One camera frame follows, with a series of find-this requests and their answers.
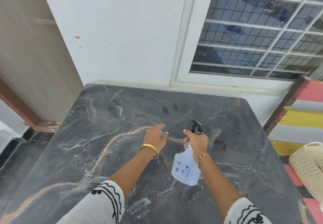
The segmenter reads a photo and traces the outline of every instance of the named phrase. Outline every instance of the red bracelet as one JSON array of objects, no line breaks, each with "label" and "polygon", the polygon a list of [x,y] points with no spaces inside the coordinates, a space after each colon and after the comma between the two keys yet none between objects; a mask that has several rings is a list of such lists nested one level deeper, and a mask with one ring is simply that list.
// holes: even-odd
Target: red bracelet
[{"label": "red bracelet", "polygon": [[199,158],[197,159],[197,167],[198,168],[200,168],[200,160],[201,160],[201,158],[203,158],[203,157],[205,157],[205,156],[209,156],[209,157],[211,157],[209,154],[202,154],[201,156],[199,156]]}]

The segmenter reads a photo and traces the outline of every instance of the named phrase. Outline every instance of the gold bangle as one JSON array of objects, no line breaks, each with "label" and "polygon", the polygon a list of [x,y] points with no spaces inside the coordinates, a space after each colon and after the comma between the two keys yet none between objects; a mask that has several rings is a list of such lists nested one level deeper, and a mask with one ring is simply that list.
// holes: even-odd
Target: gold bangle
[{"label": "gold bangle", "polygon": [[158,151],[158,149],[157,149],[155,146],[153,146],[153,145],[151,145],[151,144],[143,144],[143,145],[140,147],[140,150],[141,150],[144,146],[148,146],[148,147],[151,147],[151,148],[155,149],[155,151],[156,151],[156,153],[157,153],[157,157],[159,156],[159,151]]}]

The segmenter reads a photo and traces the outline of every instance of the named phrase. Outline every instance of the black spray nozzle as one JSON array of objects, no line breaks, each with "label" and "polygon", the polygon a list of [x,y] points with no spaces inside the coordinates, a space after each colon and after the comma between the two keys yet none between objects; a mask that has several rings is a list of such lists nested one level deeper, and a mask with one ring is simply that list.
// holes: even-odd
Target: black spray nozzle
[{"label": "black spray nozzle", "polygon": [[203,131],[203,125],[198,122],[196,119],[192,119],[193,124],[192,124],[192,129],[191,132],[193,132],[194,134],[200,135],[201,132]]}]

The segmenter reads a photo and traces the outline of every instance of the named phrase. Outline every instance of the bracelet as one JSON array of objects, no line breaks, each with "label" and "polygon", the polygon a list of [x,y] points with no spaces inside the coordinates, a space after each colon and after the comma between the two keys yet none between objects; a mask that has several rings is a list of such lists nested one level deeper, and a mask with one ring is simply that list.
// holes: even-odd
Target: bracelet
[{"label": "bracelet", "polygon": [[148,146],[148,147],[151,147],[151,148],[155,149],[155,151],[156,151],[156,153],[157,153],[157,157],[153,157],[152,159],[158,158],[158,156],[159,156],[159,151],[158,151],[158,149],[157,149],[155,146],[153,146],[153,145],[151,145],[151,144],[143,144],[143,145],[140,147],[140,150],[141,150],[144,146]]},{"label": "bracelet", "polygon": [[205,156],[209,156],[209,157],[211,157],[209,154],[202,154],[201,156],[199,156],[199,158],[197,159],[197,167],[198,168],[200,168],[200,160],[201,160],[201,158],[203,158],[203,157],[205,157]]}]

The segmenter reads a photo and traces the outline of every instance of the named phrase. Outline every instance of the black marble tabletop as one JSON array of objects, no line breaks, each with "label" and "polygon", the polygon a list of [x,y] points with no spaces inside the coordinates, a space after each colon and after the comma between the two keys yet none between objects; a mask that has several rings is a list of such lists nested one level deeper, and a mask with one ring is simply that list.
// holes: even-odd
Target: black marble tabletop
[{"label": "black marble tabletop", "polygon": [[245,99],[87,85],[0,224],[56,223],[159,123],[169,139],[130,193],[121,223],[222,223],[202,178],[188,186],[171,175],[193,118],[204,125],[215,163],[273,224],[315,223]]}]

